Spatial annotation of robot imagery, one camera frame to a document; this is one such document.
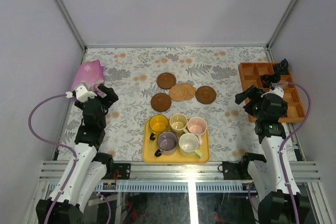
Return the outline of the brown wooden coaster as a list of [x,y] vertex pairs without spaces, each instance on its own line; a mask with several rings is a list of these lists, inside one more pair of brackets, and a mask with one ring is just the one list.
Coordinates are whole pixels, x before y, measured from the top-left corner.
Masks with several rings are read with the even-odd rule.
[[166,93],[157,93],[151,99],[151,107],[157,112],[167,111],[171,104],[172,100]]
[[161,89],[168,90],[176,85],[176,77],[172,73],[164,72],[157,77],[156,83]]
[[195,92],[197,101],[202,104],[213,103],[216,99],[216,95],[216,91],[210,86],[201,86]]

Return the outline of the pink ceramic mug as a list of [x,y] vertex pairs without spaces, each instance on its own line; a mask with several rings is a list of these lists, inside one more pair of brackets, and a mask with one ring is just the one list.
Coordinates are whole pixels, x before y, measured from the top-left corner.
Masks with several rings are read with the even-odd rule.
[[207,123],[206,121],[201,117],[193,117],[189,119],[187,123],[187,129],[190,133],[197,136],[199,145],[203,145],[203,136],[207,132]]

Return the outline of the woven rattan coaster front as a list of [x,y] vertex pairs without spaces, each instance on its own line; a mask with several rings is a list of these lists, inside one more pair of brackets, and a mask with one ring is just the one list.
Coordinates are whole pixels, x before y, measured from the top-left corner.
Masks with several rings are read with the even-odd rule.
[[187,88],[182,85],[175,85],[169,90],[169,96],[174,101],[183,101],[187,94]]

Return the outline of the woven rattan coaster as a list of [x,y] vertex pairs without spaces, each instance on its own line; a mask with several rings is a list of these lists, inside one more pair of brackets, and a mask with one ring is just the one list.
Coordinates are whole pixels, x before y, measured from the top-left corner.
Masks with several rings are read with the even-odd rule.
[[182,85],[175,85],[169,90],[169,96],[174,101],[183,101],[187,94],[187,88]]
[[183,100],[191,100],[195,97],[196,89],[189,83],[183,83],[182,90],[184,91],[184,98]]

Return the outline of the white mug green handle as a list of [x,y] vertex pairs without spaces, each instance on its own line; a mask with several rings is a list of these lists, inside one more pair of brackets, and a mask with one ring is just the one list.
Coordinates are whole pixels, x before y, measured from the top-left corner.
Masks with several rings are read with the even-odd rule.
[[192,133],[185,133],[179,139],[179,148],[182,156],[195,156],[198,159],[203,157],[203,153],[198,150],[199,141],[197,136]]

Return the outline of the woven rattan coaster back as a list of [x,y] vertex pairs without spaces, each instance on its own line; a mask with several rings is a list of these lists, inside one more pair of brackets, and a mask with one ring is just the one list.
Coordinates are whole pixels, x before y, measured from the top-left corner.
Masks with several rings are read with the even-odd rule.
[[183,83],[182,90],[184,91],[184,98],[183,100],[191,100],[195,97],[196,89],[189,83]]

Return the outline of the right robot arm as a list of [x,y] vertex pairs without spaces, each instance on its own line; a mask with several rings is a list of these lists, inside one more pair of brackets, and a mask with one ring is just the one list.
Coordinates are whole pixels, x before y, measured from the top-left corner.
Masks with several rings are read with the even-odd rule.
[[256,118],[255,133],[263,154],[246,153],[239,166],[240,175],[253,179],[259,204],[259,223],[304,223],[309,210],[309,198],[301,194],[293,177],[285,145],[288,140],[279,122],[286,114],[288,105],[283,100],[281,87],[268,92],[256,86],[235,96],[235,102],[249,102],[244,110]]

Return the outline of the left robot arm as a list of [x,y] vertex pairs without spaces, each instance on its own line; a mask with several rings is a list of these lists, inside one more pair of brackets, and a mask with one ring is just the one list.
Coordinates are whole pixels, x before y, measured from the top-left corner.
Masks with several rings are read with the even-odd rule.
[[103,97],[90,91],[83,82],[63,94],[76,99],[75,105],[82,110],[83,118],[74,147],[59,144],[70,150],[73,157],[48,199],[37,203],[39,223],[83,223],[85,206],[99,181],[114,175],[112,155],[100,153],[99,148],[105,136],[106,115],[119,98],[103,84],[98,89],[104,93]]

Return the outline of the purple snowflake cloth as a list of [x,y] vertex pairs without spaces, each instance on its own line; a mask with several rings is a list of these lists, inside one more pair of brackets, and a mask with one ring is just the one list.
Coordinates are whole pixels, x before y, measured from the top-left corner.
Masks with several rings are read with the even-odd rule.
[[100,84],[104,84],[104,66],[101,65],[99,60],[88,61],[79,66],[71,91],[80,83],[85,83],[90,91],[103,95],[103,92],[98,89]]

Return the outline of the black bundle middle compartment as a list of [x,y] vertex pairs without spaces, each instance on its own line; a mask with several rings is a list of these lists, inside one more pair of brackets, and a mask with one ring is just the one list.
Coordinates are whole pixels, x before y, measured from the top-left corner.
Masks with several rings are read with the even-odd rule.
[[264,74],[260,76],[260,80],[263,88],[271,88],[274,83],[278,83],[281,76],[277,73],[274,74]]

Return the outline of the black bundle compartment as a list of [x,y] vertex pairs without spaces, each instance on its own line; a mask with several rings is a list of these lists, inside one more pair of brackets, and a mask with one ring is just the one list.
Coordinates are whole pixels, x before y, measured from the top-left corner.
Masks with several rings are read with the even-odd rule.
[[277,73],[274,74],[264,74],[260,76],[260,80],[263,88],[271,88],[274,83],[278,83],[281,76]]
[[287,59],[283,59],[280,63],[273,65],[273,70],[275,74],[278,75],[289,75],[289,62]]

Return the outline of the orange compartment organizer tray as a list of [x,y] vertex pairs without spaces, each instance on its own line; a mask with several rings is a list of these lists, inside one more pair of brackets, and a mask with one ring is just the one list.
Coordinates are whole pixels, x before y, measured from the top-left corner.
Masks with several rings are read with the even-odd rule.
[[[242,62],[238,66],[241,86],[243,91],[247,90],[250,86],[256,86],[264,91],[269,91],[270,88],[263,88],[260,76],[264,74],[274,74],[273,65],[279,62]],[[280,117],[281,123],[300,123],[306,116],[303,109],[301,99],[298,94],[297,87],[292,85],[293,79],[289,70],[289,75],[280,75],[280,83],[284,90],[283,99],[288,103],[287,115]]]

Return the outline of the black bundle top compartment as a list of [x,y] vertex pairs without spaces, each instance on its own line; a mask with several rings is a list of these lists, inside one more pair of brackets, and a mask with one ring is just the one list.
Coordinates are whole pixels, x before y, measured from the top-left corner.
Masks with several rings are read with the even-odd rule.
[[275,74],[278,75],[289,75],[289,62],[287,59],[283,59],[280,63],[273,65],[273,70]]

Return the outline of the cream ceramic mug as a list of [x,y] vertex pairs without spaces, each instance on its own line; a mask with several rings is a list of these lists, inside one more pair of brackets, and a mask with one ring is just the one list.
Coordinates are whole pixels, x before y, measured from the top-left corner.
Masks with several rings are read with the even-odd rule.
[[180,113],[174,114],[171,116],[169,123],[173,132],[177,134],[189,133],[187,129],[188,120],[185,115]]

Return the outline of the purple ceramic mug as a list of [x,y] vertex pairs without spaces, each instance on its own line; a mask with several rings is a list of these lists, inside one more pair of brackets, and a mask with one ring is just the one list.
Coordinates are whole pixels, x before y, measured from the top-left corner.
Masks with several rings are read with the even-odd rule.
[[162,132],[157,138],[158,149],[154,153],[155,157],[162,155],[172,155],[178,145],[178,138],[175,133],[166,131]]

